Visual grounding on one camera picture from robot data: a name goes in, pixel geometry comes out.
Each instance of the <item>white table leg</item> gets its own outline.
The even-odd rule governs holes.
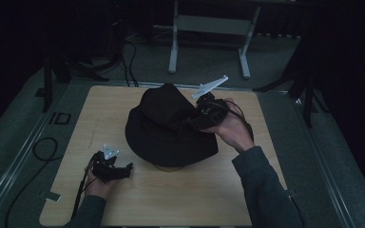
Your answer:
[[[177,68],[177,54],[179,50],[178,42],[177,42],[177,32],[178,32],[178,6],[179,1],[174,1],[174,20],[173,20],[173,45],[171,47],[171,53],[170,53],[170,61],[168,65],[168,72],[169,73],[175,73]]]
[[[244,46],[239,48],[239,57],[240,57],[240,63],[241,63],[241,70],[242,70],[242,77],[244,79],[249,79],[251,77],[250,69],[247,62],[247,56],[245,55],[247,53],[248,46],[250,45],[251,38],[253,37],[254,28],[256,27],[257,19],[259,17],[259,11],[260,7],[257,7],[254,10],[254,16],[253,20],[250,23],[250,26],[248,27],[248,32],[245,37]]]

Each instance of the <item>black hat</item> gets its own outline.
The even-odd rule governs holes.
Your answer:
[[[172,84],[149,88],[129,112],[126,140],[142,159],[182,167],[218,153],[215,134],[195,130],[186,120],[196,109]]]

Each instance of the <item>gray sleeve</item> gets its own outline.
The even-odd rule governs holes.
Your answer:
[[[106,200],[96,196],[86,196],[75,216],[65,227],[94,228],[101,227]]]
[[[242,152],[233,164],[241,178],[253,227],[305,227],[259,146]]]

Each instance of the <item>black device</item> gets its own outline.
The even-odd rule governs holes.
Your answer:
[[[93,155],[91,172],[104,183],[129,178],[133,163],[123,168],[117,168],[114,166],[116,160],[117,156],[106,160],[104,152],[99,151]]]
[[[191,118],[189,118],[188,122],[194,129],[204,130],[217,124],[221,124],[229,112],[237,116],[246,125],[251,139],[254,140],[253,129],[244,119],[243,113],[241,112],[240,115],[239,113],[231,110],[225,100],[215,99],[215,96],[210,92],[202,95],[197,100],[197,111]]]
[[[116,160],[117,156],[106,159],[105,153],[103,151],[98,151],[91,157],[90,161],[88,162],[88,166],[85,170],[85,175],[79,185],[78,194],[76,195],[75,204],[73,205],[72,218],[76,216],[82,192],[85,191],[84,186],[87,177],[87,172],[89,169],[91,169],[91,173],[93,173],[93,175],[96,176],[97,179],[99,179],[104,183],[112,180],[129,178],[133,163],[130,163],[124,168],[117,168],[114,166]]]

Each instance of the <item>hat brim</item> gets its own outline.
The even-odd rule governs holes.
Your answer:
[[[129,112],[125,137],[132,151],[143,160],[162,167],[182,167],[218,153],[215,134],[196,131],[189,141],[162,141],[144,129],[140,106]]]

